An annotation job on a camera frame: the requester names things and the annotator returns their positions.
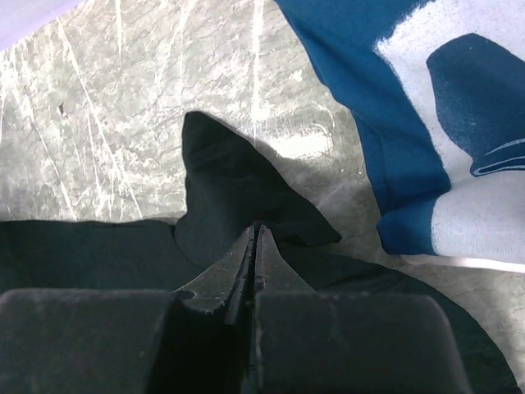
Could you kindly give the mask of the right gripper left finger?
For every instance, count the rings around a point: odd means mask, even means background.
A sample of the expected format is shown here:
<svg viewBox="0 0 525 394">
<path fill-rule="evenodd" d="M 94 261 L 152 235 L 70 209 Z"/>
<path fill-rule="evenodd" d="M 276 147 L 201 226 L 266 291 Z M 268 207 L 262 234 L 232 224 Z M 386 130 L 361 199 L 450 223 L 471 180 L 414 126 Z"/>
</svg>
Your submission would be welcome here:
<svg viewBox="0 0 525 394">
<path fill-rule="evenodd" d="M 175 291 L 184 307 L 220 324 L 236 324 L 251 300 L 254 283 L 255 229 L 249 227 L 226 254 Z"/>
</svg>

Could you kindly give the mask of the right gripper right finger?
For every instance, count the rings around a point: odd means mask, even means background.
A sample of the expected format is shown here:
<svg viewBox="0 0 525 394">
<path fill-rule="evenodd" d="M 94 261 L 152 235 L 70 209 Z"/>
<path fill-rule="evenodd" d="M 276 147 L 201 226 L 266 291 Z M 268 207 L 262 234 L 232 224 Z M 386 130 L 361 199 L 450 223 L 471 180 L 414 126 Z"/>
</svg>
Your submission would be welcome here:
<svg viewBox="0 0 525 394">
<path fill-rule="evenodd" d="M 302 292 L 315 290 L 282 258 L 271 230 L 261 225 L 254 262 L 255 294 L 262 292 Z"/>
</svg>

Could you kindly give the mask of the black t-shirt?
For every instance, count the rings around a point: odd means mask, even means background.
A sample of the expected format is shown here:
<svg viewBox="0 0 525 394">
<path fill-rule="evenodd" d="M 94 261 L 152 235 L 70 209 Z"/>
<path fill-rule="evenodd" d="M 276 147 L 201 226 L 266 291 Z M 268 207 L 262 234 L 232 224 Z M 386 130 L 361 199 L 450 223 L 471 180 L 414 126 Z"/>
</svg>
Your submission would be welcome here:
<svg viewBox="0 0 525 394">
<path fill-rule="evenodd" d="M 4 393 L 517 393 L 499 347 L 437 289 L 320 251 L 340 234 L 247 140 L 182 129 L 185 215 L 1 225 Z M 315 290 L 262 292 L 236 324 L 175 291 L 268 227 Z"/>
</svg>

